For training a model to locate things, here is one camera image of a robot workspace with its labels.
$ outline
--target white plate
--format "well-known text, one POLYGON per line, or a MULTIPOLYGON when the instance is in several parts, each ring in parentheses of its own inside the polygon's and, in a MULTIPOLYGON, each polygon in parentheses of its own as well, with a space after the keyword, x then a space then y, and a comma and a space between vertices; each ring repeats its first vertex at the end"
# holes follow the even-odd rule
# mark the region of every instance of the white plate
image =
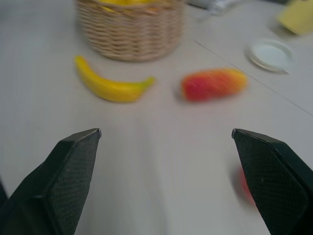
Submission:
POLYGON ((247 55, 253 63, 272 72, 287 72, 294 63, 292 50, 286 44, 271 39, 252 44, 247 55))

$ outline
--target wicker basket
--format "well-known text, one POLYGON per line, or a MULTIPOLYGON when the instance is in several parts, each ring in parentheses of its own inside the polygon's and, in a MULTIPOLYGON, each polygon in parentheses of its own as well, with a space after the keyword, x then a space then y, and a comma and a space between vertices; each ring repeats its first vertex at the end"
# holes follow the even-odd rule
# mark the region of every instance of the wicker basket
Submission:
POLYGON ((148 61, 179 43, 184 0, 120 6, 76 0, 79 21, 91 46, 116 60, 148 61))

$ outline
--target table surface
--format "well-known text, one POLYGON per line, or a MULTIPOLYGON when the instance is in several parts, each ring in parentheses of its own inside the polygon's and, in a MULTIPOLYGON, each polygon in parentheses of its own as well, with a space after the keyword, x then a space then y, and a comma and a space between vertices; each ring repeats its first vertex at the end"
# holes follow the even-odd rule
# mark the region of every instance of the table surface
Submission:
POLYGON ((313 132, 313 36, 275 27, 283 7, 246 2, 222 17, 188 7, 180 46, 163 59, 124 63, 102 58, 81 36, 70 0, 0 2, 0 174, 9 194, 55 144, 72 133, 102 129, 89 195, 76 235, 266 235, 256 209, 234 189, 240 165, 233 128, 288 145, 310 166, 313 132), (256 68, 244 47, 280 39, 297 63, 287 75, 256 68), (158 81, 137 103, 92 94, 73 57, 85 56, 105 77, 158 81), (201 104, 175 97, 193 71, 237 67, 249 76, 242 94, 201 104))

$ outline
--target red object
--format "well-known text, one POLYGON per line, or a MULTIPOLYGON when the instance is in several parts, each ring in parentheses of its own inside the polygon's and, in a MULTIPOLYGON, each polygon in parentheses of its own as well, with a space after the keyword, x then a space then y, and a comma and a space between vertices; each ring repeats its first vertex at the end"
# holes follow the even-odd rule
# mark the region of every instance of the red object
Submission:
POLYGON ((244 173, 244 170, 243 170, 243 169, 240 170, 240 185, 241 185, 241 188, 242 188, 242 190, 243 190, 243 192, 244 192, 244 194, 245 194, 245 196, 246 196, 246 199, 247 199, 250 203, 252 203, 252 204, 255 205, 255 202, 254 202, 254 200, 253 200, 253 197, 252 197, 252 195, 251 195, 251 193, 250 193, 250 190, 249 190, 249 188, 248 188, 248 185, 247 185, 247 183, 246 183, 246 177, 245 177, 245 173, 244 173))
POLYGON ((247 77, 236 69, 215 69, 184 77, 181 90, 189 101, 205 101, 214 97, 236 94, 247 86, 247 77))

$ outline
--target yellow banana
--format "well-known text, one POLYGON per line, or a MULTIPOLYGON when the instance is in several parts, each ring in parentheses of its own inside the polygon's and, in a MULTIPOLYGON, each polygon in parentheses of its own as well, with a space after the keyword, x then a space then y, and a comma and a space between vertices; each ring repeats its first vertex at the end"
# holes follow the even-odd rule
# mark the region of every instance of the yellow banana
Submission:
POLYGON ((155 81, 148 77, 142 82, 115 82, 97 75, 82 56, 75 57, 75 64, 85 85, 99 97, 113 102, 134 102, 155 81))

